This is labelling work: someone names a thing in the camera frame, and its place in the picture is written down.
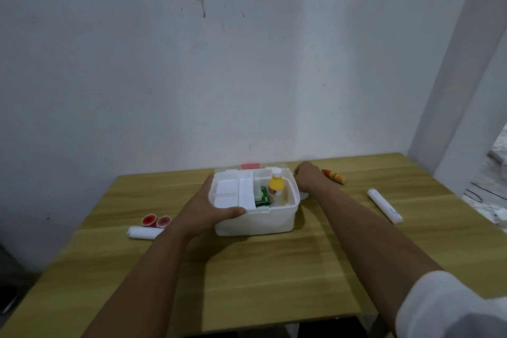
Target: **white roll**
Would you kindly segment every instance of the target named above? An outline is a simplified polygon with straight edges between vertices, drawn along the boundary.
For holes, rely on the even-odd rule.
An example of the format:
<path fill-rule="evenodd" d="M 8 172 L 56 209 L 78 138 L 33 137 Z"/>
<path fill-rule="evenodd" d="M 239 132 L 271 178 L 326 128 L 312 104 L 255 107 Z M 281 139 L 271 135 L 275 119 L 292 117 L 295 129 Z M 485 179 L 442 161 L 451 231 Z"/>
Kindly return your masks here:
<path fill-rule="evenodd" d="M 368 190 L 368 196 L 393 224 L 402 223 L 402 216 L 396 212 L 396 210 L 384 199 L 382 195 L 380 195 L 376 189 L 370 188 Z"/>
<path fill-rule="evenodd" d="M 127 231 L 127 236 L 133 239 L 155 239 L 162 231 L 164 231 L 163 228 L 131 226 Z"/>

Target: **wooden table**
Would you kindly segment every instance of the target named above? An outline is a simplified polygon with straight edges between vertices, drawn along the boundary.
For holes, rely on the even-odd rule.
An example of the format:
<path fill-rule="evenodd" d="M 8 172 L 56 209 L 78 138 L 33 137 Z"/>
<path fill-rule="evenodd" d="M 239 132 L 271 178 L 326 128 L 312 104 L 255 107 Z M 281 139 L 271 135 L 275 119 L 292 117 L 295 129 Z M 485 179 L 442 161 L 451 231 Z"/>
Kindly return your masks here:
<path fill-rule="evenodd" d="M 315 161 L 344 174 L 342 189 L 399 228 L 483 297 L 507 295 L 507 235 L 401 154 Z M 297 163 L 289 163 L 295 168 Z M 4 336 L 78 337 L 149 241 L 126 238 L 149 213 L 176 215 L 212 170 L 120 176 L 4 327 Z M 194 239 L 181 267 L 169 335 L 374 312 L 316 201 L 292 232 Z"/>

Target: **orange tube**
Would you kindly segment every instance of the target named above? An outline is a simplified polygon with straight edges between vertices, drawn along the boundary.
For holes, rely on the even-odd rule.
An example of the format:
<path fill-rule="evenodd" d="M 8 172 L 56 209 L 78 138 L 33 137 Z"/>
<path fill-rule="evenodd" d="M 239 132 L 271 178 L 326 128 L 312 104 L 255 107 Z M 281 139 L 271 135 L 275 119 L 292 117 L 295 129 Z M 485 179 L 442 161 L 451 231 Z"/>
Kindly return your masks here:
<path fill-rule="evenodd" d="M 345 184 L 345 177 L 343 175 L 340 175 L 338 173 L 335 173 L 330 170 L 322 170 L 324 175 L 326 175 L 329 179 L 333 179 L 333 181 L 338 182 L 340 184 Z"/>

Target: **person's right arm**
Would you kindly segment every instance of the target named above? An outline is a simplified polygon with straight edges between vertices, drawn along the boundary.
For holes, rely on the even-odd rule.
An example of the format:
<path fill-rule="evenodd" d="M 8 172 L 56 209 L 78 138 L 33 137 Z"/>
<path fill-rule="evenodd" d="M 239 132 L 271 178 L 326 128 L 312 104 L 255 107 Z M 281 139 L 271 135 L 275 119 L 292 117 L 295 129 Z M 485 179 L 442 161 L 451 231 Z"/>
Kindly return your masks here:
<path fill-rule="evenodd" d="M 414 242 L 339 189 L 318 167 L 301 163 L 298 188 L 317 199 L 359 281 L 379 314 L 396 331 L 396 314 L 410 289 L 424 275 L 443 270 Z"/>

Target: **white plastic box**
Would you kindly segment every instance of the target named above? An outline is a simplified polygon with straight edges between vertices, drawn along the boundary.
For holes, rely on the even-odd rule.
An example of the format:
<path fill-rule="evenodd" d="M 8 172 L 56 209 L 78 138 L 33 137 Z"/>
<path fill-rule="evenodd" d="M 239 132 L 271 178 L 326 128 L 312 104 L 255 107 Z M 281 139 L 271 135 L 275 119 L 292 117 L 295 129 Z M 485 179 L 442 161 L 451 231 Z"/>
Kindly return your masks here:
<path fill-rule="evenodd" d="M 246 209 L 246 214 L 236 219 L 217 223 L 215 231 L 218 235 L 273 234 L 289 232 L 294 228 L 294 217 L 300 197 L 294 176 L 287 167 L 282 168 L 282 178 L 285 182 L 285 205 L 255 206 L 254 184 L 267 188 L 271 176 L 272 167 L 215 172 L 209 191 L 209 201 L 219 208 L 241 206 Z"/>

